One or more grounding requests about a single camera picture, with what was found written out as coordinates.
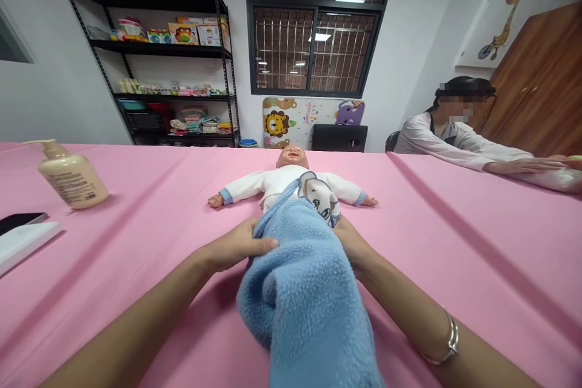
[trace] hand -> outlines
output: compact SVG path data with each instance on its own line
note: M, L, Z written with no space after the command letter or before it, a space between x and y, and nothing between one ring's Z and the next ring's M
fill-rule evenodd
M257 222L256 218L248 218L230 232L199 249L212 273L228 270L249 256L264 255L277 247L277 240L274 238L253 238L253 229Z
M526 158L510 162L488 162L483 170L501 175L516 173L544 173L567 167L563 162L550 158Z
M364 206L376 206L378 204L378 200L376 200L374 197L370 197L369 195L366 195L365 200L362 202L362 205Z
M224 197L222 197L222 194L216 194L208 199L208 205L213 208L221 207L223 204Z
M344 215L339 217L333 231L341 241L356 277L361 277L366 268L366 263L376 254L376 251L362 238Z

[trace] wooden door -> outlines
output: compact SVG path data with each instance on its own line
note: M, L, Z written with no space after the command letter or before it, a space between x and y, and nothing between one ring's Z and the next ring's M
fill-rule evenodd
M531 17L492 84L483 136L536 156L582 153L582 2Z

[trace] baby doll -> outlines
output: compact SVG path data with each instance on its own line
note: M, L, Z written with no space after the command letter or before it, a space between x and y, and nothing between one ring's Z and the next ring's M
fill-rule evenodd
M288 145L281 151L276 167L276 170L251 173L227 184L218 194L208 199L208 204L213 208L218 208L224 204L236 203L262 192L264 195L259 206L263 208L263 212L268 211L285 188L309 170L305 150L298 145ZM362 188L339 176L331 173L316 173L315 175L329 186L329 189L338 199L346 203L356 206L361 204L375 206L378 204L378 201L369 197Z

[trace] bracelet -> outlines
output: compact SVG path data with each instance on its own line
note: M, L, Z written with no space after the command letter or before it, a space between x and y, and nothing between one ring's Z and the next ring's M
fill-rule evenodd
M452 357L453 355L456 355L459 353L459 328L457 327L457 323L455 322L455 320L451 317L451 315L448 313L448 311L446 309L444 309L445 313L447 314L447 318L449 319L449 324L450 324L450 338L449 338L449 353L446 354L446 356L441 359L440 361L435 361L430 359L429 357L425 356L425 354L421 353L421 355L423 356L423 358L425 360L427 360L427 362L429 362L430 364L433 365L443 365L446 361L448 361L450 359L450 357Z

